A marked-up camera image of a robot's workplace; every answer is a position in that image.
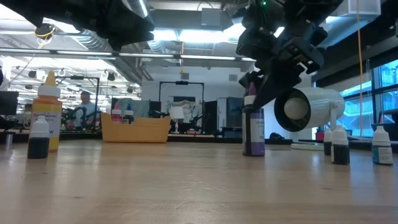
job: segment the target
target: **table surface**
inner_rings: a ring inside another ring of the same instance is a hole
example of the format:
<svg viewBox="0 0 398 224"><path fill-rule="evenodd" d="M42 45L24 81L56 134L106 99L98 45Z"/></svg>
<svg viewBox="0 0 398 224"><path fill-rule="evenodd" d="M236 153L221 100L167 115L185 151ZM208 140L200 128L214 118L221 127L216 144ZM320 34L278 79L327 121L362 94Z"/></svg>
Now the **table surface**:
<svg viewBox="0 0 398 224"><path fill-rule="evenodd" d="M398 158L351 165L323 152L241 144L62 141L27 160L26 144L0 150L1 223L398 223Z"/></svg>

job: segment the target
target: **white bottle cap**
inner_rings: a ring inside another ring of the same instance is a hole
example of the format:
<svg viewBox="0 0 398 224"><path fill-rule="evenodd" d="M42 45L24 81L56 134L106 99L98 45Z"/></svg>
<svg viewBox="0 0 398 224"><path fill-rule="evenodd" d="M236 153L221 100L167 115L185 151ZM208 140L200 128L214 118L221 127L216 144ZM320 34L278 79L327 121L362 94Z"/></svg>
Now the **white bottle cap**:
<svg viewBox="0 0 398 224"><path fill-rule="evenodd" d="M125 111L124 111L124 115L132 116L133 114L134 114L133 111L128 111L128 110L125 110Z"/></svg>
<svg viewBox="0 0 398 224"><path fill-rule="evenodd" d="M122 111L121 110L117 110L117 109L113 109L112 110L112 114L121 115Z"/></svg>
<svg viewBox="0 0 398 224"><path fill-rule="evenodd" d="M244 105L252 105L254 103L254 100L256 99L255 95L251 95L251 96L245 96L244 97Z"/></svg>
<svg viewBox="0 0 398 224"><path fill-rule="evenodd" d="M332 132L331 132L331 129L328 128L325 131L325 138L323 139L323 142L331 142L331 140L332 140Z"/></svg>
<svg viewBox="0 0 398 224"><path fill-rule="evenodd" d="M344 130L342 125L338 125L336 129L332 133L332 144L338 144L338 145L348 145L348 140L347 140L347 132Z"/></svg>
<svg viewBox="0 0 398 224"><path fill-rule="evenodd" d="M390 146L390 137L388 132L384 130L383 126L378 126L373 132L373 144L378 146Z"/></svg>
<svg viewBox="0 0 398 224"><path fill-rule="evenodd" d="M54 86L42 85L42 86L39 86L39 89L37 90L37 94L39 96L55 96L57 98L60 98L61 97L61 89L54 87Z"/></svg>
<svg viewBox="0 0 398 224"><path fill-rule="evenodd" d="M40 115L32 125L30 130L30 138L48 138L50 136L49 124L45 120L45 116Z"/></svg>

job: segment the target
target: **blue bottle label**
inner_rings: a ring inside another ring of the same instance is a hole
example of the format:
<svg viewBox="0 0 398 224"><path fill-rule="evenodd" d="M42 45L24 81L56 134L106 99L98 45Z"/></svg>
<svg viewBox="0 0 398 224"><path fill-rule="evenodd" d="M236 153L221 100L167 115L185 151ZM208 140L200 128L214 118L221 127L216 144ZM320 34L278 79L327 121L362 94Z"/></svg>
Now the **blue bottle label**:
<svg viewBox="0 0 398 224"><path fill-rule="evenodd" d="M373 162L376 164L392 164L392 149L385 146L372 146Z"/></svg>

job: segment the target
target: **dark bottle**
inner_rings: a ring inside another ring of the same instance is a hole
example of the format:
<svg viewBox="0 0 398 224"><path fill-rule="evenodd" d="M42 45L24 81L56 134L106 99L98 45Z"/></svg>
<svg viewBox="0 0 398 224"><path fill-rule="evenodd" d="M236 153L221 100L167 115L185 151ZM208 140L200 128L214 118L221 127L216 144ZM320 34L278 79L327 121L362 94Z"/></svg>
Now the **dark bottle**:
<svg viewBox="0 0 398 224"><path fill-rule="evenodd" d="M127 110L124 111L124 116L123 116L123 124L132 124L134 123L134 117L133 117L134 112L131 110L131 105L127 105Z"/></svg>
<svg viewBox="0 0 398 224"><path fill-rule="evenodd" d="M325 131L325 137L323 138L323 153L325 156L330 156L331 152L331 129L328 128Z"/></svg>
<svg viewBox="0 0 398 224"><path fill-rule="evenodd" d="M338 165L349 165L349 146L347 133L338 125L332 134L331 162Z"/></svg>
<svg viewBox="0 0 398 224"><path fill-rule="evenodd" d="M28 159L45 159L49 155L50 146L49 124L45 116L39 116L30 130L27 148Z"/></svg>

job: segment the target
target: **person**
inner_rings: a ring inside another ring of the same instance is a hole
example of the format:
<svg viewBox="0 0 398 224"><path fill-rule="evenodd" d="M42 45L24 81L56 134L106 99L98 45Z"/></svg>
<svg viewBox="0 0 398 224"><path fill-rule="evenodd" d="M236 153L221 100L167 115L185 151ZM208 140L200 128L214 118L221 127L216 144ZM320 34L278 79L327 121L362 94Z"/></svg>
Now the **person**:
<svg viewBox="0 0 398 224"><path fill-rule="evenodd" d="M76 108L86 108L86 116L95 112L95 104L90 101L90 93L87 91L82 91L80 93L81 104L78 105ZM80 130L82 129L82 117L83 117L83 110L76 111L76 118L75 118L75 129Z"/></svg>

